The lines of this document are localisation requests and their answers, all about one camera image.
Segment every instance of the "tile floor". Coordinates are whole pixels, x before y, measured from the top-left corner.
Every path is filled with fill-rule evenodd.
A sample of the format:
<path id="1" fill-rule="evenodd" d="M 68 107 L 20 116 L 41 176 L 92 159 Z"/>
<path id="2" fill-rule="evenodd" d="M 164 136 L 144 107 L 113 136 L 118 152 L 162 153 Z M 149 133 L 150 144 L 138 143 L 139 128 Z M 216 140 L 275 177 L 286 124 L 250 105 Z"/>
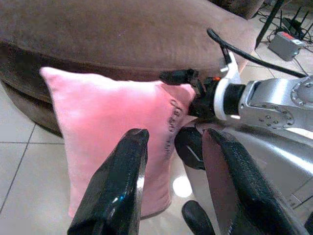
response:
<path id="1" fill-rule="evenodd" d="M 263 26 L 250 20 L 257 30 Z M 294 62 L 285 62 L 261 43 L 253 53 L 277 65 L 301 71 Z M 301 51 L 297 59 L 313 74 L 313 55 Z M 290 78 L 281 72 L 248 63 L 242 72 L 246 83 L 254 79 Z M 182 162 L 176 155 L 171 182 L 185 178 Z M 0 87 L 0 235 L 64 235 L 71 219 L 69 179 L 64 142 L 31 122 L 9 100 Z M 194 196 L 179 197 L 172 188 L 172 204 L 163 213 L 142 220 L 140 234 L 191 235 L 181 215 L 182 205 Z"/>

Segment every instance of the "pillow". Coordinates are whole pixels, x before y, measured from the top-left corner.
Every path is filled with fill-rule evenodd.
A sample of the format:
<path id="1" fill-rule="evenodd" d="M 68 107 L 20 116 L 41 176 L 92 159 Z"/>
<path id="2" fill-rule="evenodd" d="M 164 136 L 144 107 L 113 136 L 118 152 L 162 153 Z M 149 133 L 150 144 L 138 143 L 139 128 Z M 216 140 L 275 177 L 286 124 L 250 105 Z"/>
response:
<path id="1" fill-rule="evenodd" d="M 194 91 L 189 84 L 114 81 L 97 74 L 41 68 L 65 141 L 74 217 L 95 171 L 130 129 L 149 131 L 141 216 L 167 208 L 174 138 Z"/>

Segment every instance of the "metal leg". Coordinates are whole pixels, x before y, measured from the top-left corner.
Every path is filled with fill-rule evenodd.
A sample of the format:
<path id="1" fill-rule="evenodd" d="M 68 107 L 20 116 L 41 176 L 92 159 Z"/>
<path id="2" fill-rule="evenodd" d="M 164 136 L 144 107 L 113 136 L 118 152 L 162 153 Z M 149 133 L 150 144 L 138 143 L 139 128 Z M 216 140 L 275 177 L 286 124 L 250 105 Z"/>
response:
<path id="1" fill-rule="evenodd" d="M 265 22 L 265 25 L 263 26 L 259 36 L 256 39 L 256 45 L 255 48 L 257 48 L 264 36 L 264 34 L 266 33 L 266 31 L 268 30 L 270 24 L 272 23 L 274 17 L 276 16 L 276 13 L 279 11 L 279 8 L 283 5 L 284 0 L 277 0 L 272 12 L 270 13 L 268 19 Z"/>

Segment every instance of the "pink pillow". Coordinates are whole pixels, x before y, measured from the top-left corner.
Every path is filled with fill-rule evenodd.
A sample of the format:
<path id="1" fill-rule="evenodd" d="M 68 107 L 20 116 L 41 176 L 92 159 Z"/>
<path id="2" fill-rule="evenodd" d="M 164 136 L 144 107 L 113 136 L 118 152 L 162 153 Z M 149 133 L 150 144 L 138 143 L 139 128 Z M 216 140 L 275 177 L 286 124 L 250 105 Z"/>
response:
<path id="1" fill-rule="evenodd" d="M 191 86 L 114 81 L 48 67 L 40 73 L 65 141 L 69 216 L 74 217 L 95 171 L 132 128 L 146 128 L 150 134 L 141 216 L 167 208 L 173 142 L 195 95 Z"/>

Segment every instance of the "brown sofa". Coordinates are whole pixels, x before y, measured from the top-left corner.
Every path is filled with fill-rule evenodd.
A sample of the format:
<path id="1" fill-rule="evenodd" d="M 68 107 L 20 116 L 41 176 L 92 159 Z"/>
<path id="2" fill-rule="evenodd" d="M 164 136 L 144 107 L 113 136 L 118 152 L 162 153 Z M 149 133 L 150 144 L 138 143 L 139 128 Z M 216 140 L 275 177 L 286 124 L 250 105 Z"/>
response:
<path id="1" fill-rule="evenodd" d="M 187 68 L 218 76 L 223 56 L 206 29 L 251 53 L 258 32 L 243 17 L 263 1 L 213 2 L 221 7 L 205 0 L 2 0 L 1 83 L 22 112 L 58 132 L 42 66 L 119 80 L 156 80 L 161 71 Z"/>

